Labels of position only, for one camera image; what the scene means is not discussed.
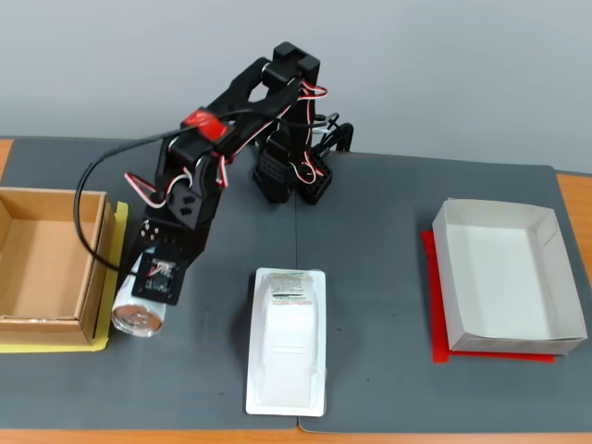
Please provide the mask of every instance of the metal can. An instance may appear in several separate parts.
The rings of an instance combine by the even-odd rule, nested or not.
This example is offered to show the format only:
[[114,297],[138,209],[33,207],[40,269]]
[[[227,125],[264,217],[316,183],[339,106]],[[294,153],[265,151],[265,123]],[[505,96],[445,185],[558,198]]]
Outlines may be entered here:
[[[132,272],[137,272],[140,266],[138,258]],[[111,321],[116,329],[139,338],[150,338],[158,333],[165,322],[167,305],[165,303],[148,301],[131,294],[136,277],[129,275],[117,292],[111,311]]]

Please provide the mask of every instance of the open cardboard box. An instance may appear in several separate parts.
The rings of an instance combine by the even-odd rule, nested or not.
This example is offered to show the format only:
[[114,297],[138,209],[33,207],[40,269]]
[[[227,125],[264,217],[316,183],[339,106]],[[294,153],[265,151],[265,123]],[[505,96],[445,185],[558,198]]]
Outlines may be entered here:
[[[0,343],[93,339],[105,267],[73,225],[74,191],[0,187]],[[106,256],[115,217],[104,192],[80,200],[86,239]]]
[[587,338],[552,209],[448,200],[433,229],[451,350],[567,354]]

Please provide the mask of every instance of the gray table surface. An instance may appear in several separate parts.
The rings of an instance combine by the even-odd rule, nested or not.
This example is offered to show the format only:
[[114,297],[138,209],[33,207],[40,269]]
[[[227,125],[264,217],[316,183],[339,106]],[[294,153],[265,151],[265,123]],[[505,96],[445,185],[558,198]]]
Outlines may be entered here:
[[[4,185],[73,188],[106,141],[17,141]],[[91,189],[130,203],[130,167],[150,177],[156,147],[97,170]],[[270,207],[240,157],[205,253],[179,306],[149,340],[112,330],[107,350],[0,357],[0,426],[11,428],[288,428],[294,418],[248,416],[244,378],[249,276],[259,266],[327,273],[327,412],[300,418],[318,432],[592,431],[589,341],[554,365],[455,357],[431,360],[426,258],[420,232],[449,197],[556,210],[592,325],[592,295],[555,172],[367,154],[328,158],[321,203]]]
[[[21,139],[2,185],[74,189],[81,172],[116,141]],[[128,169],[154,178],[153,144],[107,160],[89,181],[129,203],[126,241],[142,201],[123,179]],[[111,328],[104,351],[0,355],[0,427],[280,429],[296,417],[245,412],[252,295],[261,266],[294,268],[294,201],[271,206],[251,180],[253,156],[228,168],[205,253],[188,270],[179,305],[163,331],[136,339]]]
[[327,412],[315,432],[592,431],[592,341],[556,364],[454,357],[432,364],[420,234],[442,203],[554,208],[586,322],[592,294],[550,166],[335,155],[317,207],[297,202],[298,267],[327,273]]

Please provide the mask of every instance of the white plastic package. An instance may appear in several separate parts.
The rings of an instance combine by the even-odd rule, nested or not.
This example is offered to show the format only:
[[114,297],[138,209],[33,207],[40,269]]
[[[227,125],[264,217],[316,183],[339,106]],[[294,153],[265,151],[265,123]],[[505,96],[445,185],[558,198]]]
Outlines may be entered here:
[[247,413],[322,416],[326,343],[325,273],[259,268],[251,318]]

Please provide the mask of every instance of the label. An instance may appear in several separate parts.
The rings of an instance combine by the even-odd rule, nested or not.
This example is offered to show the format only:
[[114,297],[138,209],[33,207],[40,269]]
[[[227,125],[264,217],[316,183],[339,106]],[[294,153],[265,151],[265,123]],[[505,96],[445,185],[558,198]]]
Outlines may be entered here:
[[313,298],[310,290],[307,294],[304,287],[305,281],[312,284],[311,279],[303,275],[273,275],[269,279],[272,303],[274,305],[311,305]]

